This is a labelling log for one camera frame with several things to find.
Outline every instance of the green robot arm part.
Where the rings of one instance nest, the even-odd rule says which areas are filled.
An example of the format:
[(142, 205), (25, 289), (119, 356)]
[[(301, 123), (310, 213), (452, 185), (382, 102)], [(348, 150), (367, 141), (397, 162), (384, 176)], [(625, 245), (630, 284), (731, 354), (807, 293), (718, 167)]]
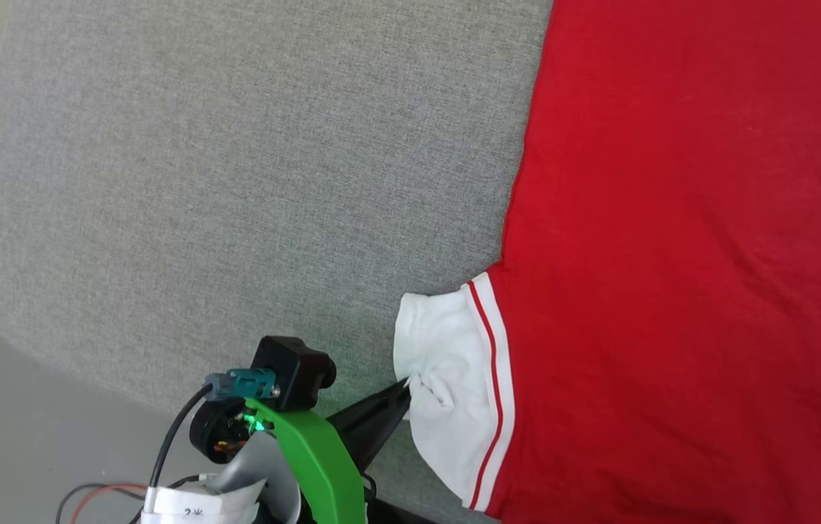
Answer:
[(254, 398), (245, 399), (245, 407), (277, 438), (317, 524), (365, 522), (360, 472), (330, 422), (313, 411), (279, 413)]

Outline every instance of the white sleeve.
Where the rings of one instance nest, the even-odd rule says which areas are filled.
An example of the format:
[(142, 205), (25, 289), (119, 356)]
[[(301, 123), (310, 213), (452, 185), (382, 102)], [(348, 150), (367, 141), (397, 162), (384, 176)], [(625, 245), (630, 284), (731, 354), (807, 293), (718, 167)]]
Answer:
[(469, 302), (465, 287), (404, 295), (394, 331), (394, 372), (410, 384), (414, 445), (467, 507), (498, 418), (489, 398), (491, 349)]

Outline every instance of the t-shirt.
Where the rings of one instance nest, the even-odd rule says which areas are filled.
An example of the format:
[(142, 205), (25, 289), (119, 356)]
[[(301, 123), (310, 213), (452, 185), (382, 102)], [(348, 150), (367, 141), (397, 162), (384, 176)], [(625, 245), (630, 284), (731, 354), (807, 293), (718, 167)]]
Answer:
[(501, 259), (394, 366), (506, 524), (821, 523), (821, 1), (556, 2)]

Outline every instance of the red t-shirt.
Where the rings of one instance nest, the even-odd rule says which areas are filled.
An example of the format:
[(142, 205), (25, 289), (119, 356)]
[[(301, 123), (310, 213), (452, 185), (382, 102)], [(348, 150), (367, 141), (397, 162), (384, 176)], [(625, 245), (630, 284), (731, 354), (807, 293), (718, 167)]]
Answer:
[(556, 2), (502, 249), (467, 504), (821, 523), (820, 1)]

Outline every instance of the black cable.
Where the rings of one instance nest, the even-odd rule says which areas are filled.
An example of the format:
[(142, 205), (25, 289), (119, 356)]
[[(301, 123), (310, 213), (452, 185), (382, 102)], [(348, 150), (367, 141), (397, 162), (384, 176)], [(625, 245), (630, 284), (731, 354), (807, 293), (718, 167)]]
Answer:
[(364, 480), (368, 481), (368, 494), (365, 497), (365, 501), (371, 504), (378, 498), (378, 485), (375, 484), (374, 478), (370, 477), (367, 473), (360, 473), (360, 475), (362, 475)]
[(151, 488), (158, 487), (158, 479), (162, 476), (164, 458), (168, 456), (168, 450), (171, 449), (171, 443), (174, 441), (175, 435), (178, 434), (178, 429), (181, 428), (181, 422), (184, 422), (184, 419), (187, 418), (187, 414), (191, 412), (191, 409), (194, 409), (194, 406), (200, 402), (200, 399), (204, 398), (204, 395), (208, 394), (212, 389), (213, 384), (207, 384), (200, 388), (198, 392), (195, 392), (194, 396), (191, 396), (191, 400), (187, 401), (187, 404), (184, 405), (184, 408), (178, 411), (175, 421), (171, 422), (171, 427), (168, 428), (168, 433), (164, 435), (164, 442), (162, 442), (162, 446), (160, 450), (158, 450), (158, 458), (155, 459), (155, 465), (151, 468), (151, 480), (148, 482), (148, 488), (150, 488), (150, 490)]
[[(195, 482), (197, 480), (200, 480), (200, 475), (187, 475), (187, 477), (180, 478), (179, 480), (175, 480), (171, 484), (168, 484), (168, 488), (172, 488), (172, 490), (175, 490), (176, 488), (180, 488), (182, 485), (185, 485), (188, 482)], [(134, 517), (132, 517), (132, 520), (129, 521), (129, 524), (138, 524), (138, 520), (140, 518), (142, 518), (142, 510), (138, 510), (138, 513), (135, 514)]]
[[(55, 514), (55, 524), (61, 524), (61, 513), (64, 512), (64, 504), (67, 504), (68, 501), (71, 500), (71, 497), (74, 497), (74, 495), (78, 491), (89, 490), (89, 488), (104, 488), (104, 487), (107, 487), (107, 485), (109, 485), (109, 484), (99, 484), (99, 483), (81, 484), (81, 485), (78, 485), (77, 488), (74, 488), (73, 490), (68, 491), (68, 494), (65, 495), (63, 499), (61, 499), (61, 504), (58, 504), (58, 512), (57, 512), (57, 514)], [(133, 493), (132, 491), (129, 491), (129, 490), (120, 490), (120, 488), (117, 488), (116, 490), (113, 490), (113, 491), (116, 491), (117, 493), (127, 495), (128, 497), (134, 498), (137, 501), (144, 501), (145, 500), (145, 497), (143, 497), (142, 495), (137, 494), (137, 493)]]

